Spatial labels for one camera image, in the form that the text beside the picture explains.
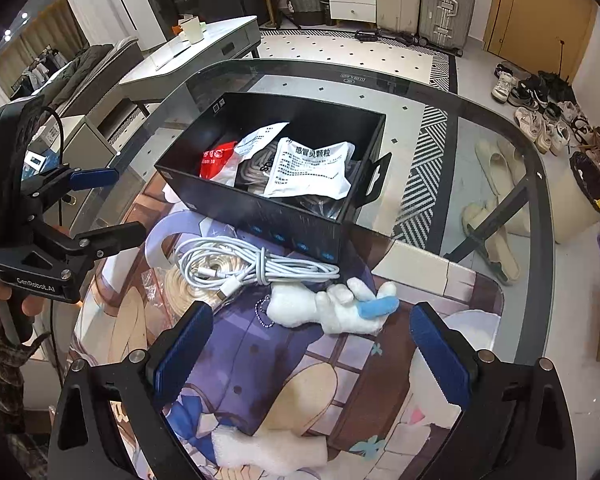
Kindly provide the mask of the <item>plaid sleeve left forearm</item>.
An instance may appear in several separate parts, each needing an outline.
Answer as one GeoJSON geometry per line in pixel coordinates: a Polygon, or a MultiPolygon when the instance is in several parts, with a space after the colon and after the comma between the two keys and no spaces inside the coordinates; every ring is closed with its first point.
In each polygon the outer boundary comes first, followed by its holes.
{"type": "Polygon", "coordinates": [[[14,346],[0,324],[0,445],[15,461],[25,479],[46,479],[48,451],[40,448],[26,430],[21,367],[48,338],[44,333],[28,346],[14,346]]]}

